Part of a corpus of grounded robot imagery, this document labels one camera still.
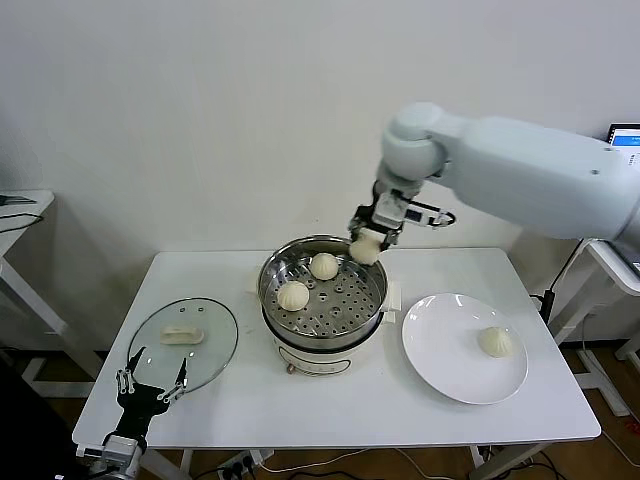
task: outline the white plate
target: white plate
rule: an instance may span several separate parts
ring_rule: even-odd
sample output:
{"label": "white plate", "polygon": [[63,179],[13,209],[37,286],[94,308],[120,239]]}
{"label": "white plate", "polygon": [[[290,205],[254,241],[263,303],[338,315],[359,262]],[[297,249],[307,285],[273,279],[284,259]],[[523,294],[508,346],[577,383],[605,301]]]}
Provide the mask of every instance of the white plate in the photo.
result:
{"label": "white plate", "polygon": [[[478,334],[493,326],[509,329],[513,355],[494,358],[480,348]],[[420,376],[460,402],[501,402],[527,378],[527,351],[508,319],[466,295],[441,293],[420,300],[404,319],[402,343]]]}

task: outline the perforated steamer tray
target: perforated steamer tray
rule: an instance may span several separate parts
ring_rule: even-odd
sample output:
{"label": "perforated steamer tray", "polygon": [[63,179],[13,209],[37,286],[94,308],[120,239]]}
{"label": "perforated steamer tray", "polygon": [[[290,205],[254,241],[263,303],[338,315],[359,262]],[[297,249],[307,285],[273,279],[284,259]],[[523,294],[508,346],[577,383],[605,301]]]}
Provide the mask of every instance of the perforated steamer tray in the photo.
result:
{"label": "perforated steamer tray", "polygon": [[[276,251],[264,264],[258,295],[265,321],[285,343],[310,352],[329,353],[352,348],[368,338],[380,322],[387,293],[387,276],[377,262],[360,265],[349,256],[350,242],[316,235],[295,240]],[[317,253],[336,256],[340,269],[331,280],[318,280],[309,271]],[[278,305],[277,294],[288,281],[309,289],[309,303],[297,312]]]}

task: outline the floor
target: floor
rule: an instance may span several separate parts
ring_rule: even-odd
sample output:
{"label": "floor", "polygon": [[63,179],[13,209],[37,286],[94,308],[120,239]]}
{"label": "floor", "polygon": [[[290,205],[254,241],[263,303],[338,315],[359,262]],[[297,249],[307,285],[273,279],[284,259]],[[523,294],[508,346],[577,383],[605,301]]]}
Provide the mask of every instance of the floor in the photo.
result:
{"label": "floor", "polygon": [[[594,348],[593,351],[628,405],[635,412],[640,412],[640,375],[631,365],[617,361],[613,356],[613,348]],[[564,349],[563,354],[575,373],[584,371],[575,350]],[[18,359],[16,367],[20,368],[25,364],[25,359]],[[85,380],[84,373],[64,358],[54,358],[49,361],[41,373],[41,379],[62,379],[60,375],[63,375],[62,378],[67,381]],[[636,430],[636,433],[634,433],[629,428],[630,417],[614,417],[597,391],[587,391],[586,397],[600,420],[603,429],[622,446],[636,463],[640,463],[640,430]],[[73,427],[82,411],[84,401],[50,399],[49,403],[65,419],[68,425]],[[410,449],[407,452],[427,475],[446,475],[456,480],[465,479],[473,469],[473,463],[467,448],[424,448]],[[162,453],[176,464],[179,464],[181,452],[165,451]],[[326,461],[343,453],[346,452],[337,450],[278,451],[266,464],[271,469],[280,469]],[[568,480],[609,478],[637,480],[640,478],[640,469],[629,465],[604,436],[589,442],[569,442],[551,445],[545,449],[545,453],[553,460],[558,471]],[[200,472],[215,468],[234,454],[235,452],[231,451],[197,451],[193,455],[191,475],[196,476]],[[536,455],[534,461],[545,462],[541,455]],[[331,465],[304,469],[304,471],[313,473],[325,473],[335,470],[344,470],[362,479],[419,480],[422,478],[405,458],[392,449],[367,451]],[[256,478],[258,480],[286,480],[291,476],[291,473],[273,474],[258,469],[256,470]],[[154,475],[146,471],[142,471],[139,476],[139,480],[153,480],[155,478]],[[217,475],[214,474],[203,477],[204,480],[213,480],[215,478],[217,478]],[[296,479],[305,478],[313,477],[296,476]],[[347,477],[335,475],[327,478],[344,479]],[[513,472],[509,478],[516,480],[551,480],[555,476],[552,471],[543,467],[531,467]]]}

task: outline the monitor screen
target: monitor screen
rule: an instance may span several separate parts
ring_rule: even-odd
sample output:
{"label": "monitor screen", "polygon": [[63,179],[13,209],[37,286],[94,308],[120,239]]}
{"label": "monitor screen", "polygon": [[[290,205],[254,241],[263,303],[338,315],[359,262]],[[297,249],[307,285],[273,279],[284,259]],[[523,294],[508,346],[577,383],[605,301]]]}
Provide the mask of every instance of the monitor screen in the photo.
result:
{"label": "monitor screen", "polygon": [[640,169],[640,125],[612,125],[609,143],[624,156],[629,165]]}

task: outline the white wall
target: white wall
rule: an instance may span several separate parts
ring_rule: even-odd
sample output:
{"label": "white wall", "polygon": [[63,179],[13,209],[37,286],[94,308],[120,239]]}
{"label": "white wall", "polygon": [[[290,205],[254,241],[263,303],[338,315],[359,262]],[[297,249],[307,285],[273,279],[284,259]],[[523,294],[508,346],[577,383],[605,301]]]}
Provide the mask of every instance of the white wall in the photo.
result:
{"label": "white wall", "polygon": [[[3,1],[0,187],[58,195],[13,261],[108,345],[157,251],[345,234],[406,103],[587,135],[638,121],[639,14],[622,0]],[[421,199],[459,223],[408,228],[403,246],[515,243],[532,287],[571,248],[436,186]]]}

